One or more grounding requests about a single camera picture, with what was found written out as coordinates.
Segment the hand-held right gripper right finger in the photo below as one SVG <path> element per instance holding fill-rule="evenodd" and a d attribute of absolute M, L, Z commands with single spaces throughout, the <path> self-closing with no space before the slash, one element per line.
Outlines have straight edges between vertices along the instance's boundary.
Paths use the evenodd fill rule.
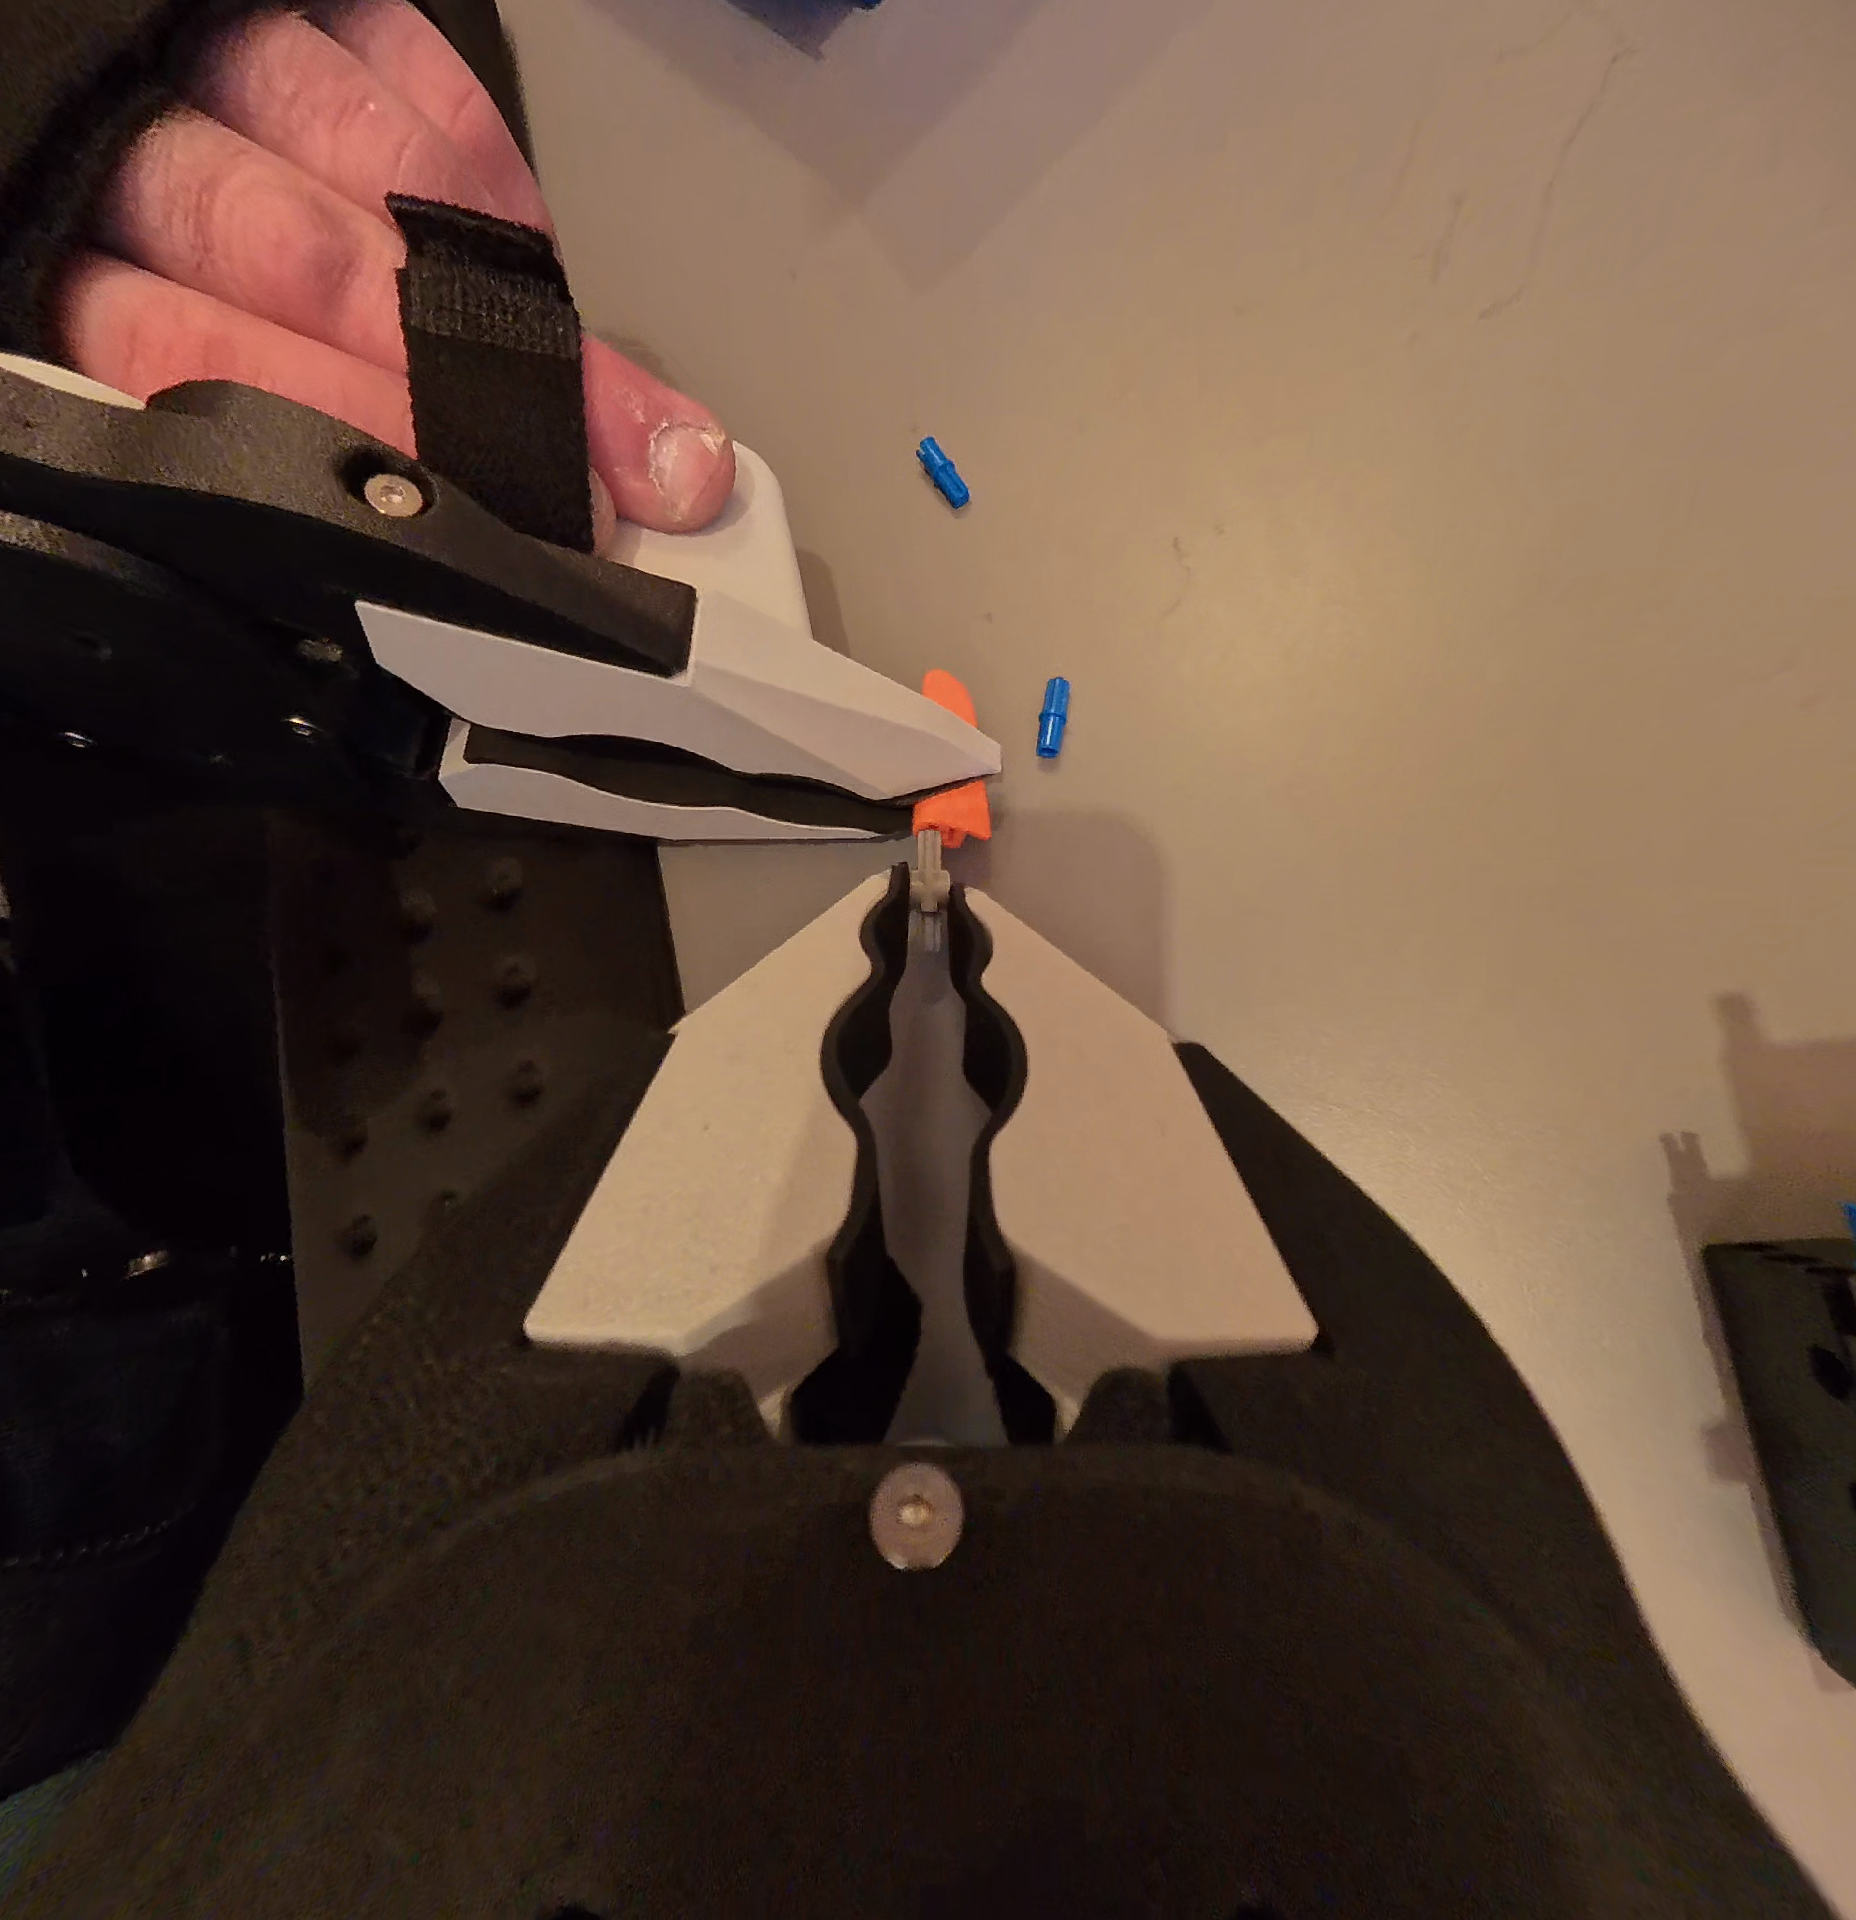
<path fill-rule="evenodd" d="M 973 1141 L 964 1304 L 1010 1442 L 1108 1371 L 1304 1353 L 1319 1325 L 1177 1040 L 978 887 L 948 901 Z"/>

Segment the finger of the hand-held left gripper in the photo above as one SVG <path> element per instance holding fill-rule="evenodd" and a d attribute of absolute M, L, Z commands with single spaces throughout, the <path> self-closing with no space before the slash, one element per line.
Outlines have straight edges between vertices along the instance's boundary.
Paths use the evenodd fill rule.
<path fill-rule="evenodd" d="M 526 640 L 359 603 L 373 662 L 455 719 L 542 739 L 622 735 L 737 774 L 927 798 L 1000 774 L 1000 749 L 920 691 L 814 640 L 785 501 L 737 445 L 727 508 L 668 535 L 622 523 L 624 574 L 695 592 L 690 662 L 662 678 Z"/>
<path fill-rule="evenodd" d="M 436 783 L 462 809 L 645 843 L 896 843 L 913 831 L 912 800 L 737 774 L 622 735 L 542 739 L 455 719 Z"/>

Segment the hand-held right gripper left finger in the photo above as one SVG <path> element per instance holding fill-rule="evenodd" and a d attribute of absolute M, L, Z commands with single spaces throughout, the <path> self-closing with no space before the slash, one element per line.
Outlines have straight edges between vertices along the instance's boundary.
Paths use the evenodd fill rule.
<path fill-rule="evenodd" d="M 741 1375 L 806 1442 L 885 1440 L 924 1309 L 865 1098 L 907 934 L 907 876 L 869 876 L 676 1023 L 526 1340 Z"/>

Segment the orange pointed plastic piece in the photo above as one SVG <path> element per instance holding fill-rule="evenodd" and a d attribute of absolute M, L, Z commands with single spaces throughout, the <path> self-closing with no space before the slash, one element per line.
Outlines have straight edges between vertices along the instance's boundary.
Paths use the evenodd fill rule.
<path fill-rule="evenodd" d="M 956 714 L 962 724 L 978 728 L 979 716 L 973 709 L 969 689 L 942 666 L 924 672 L 920 696 Z M 934 798 L 920 798 L 913 805 L 913 831 L 940 831 L 942 849 L 964 849 L 964 843 L 990 843 L 992 815 L 990 815 L 990 784 L 986 779 L 969 779 L 951 784 L 948 792 L 937 792 Z"/>

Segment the person's left hand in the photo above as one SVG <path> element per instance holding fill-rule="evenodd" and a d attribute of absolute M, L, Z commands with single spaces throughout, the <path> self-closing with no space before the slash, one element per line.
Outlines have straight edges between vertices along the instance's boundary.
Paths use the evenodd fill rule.
<path fill-rule="evenodd" d="M 555 235 L 503 109 L 419 2 L 231 24 L 99 190 L 52 290 L 52 354 L 132 396 L 257 386 L 412 453 L 389 192 Z"/>

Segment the black dimpled panel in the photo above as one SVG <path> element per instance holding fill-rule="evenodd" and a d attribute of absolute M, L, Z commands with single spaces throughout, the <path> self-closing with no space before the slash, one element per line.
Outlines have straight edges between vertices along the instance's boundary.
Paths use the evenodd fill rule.
<path fill-rule="evenodd" d="M 651 843 L 268 823 L 303 1375 L 389 1276 L 684 1010 Z"/>

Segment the toy building-block model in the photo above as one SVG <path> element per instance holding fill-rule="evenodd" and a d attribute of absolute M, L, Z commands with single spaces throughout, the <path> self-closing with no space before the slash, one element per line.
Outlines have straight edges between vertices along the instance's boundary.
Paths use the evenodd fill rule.
<path fill-rule="evenodd" d="M 1856 1690 L 1856 1237 L 1716 1239 L 1704 1271 L 1792 1595 Z"/>

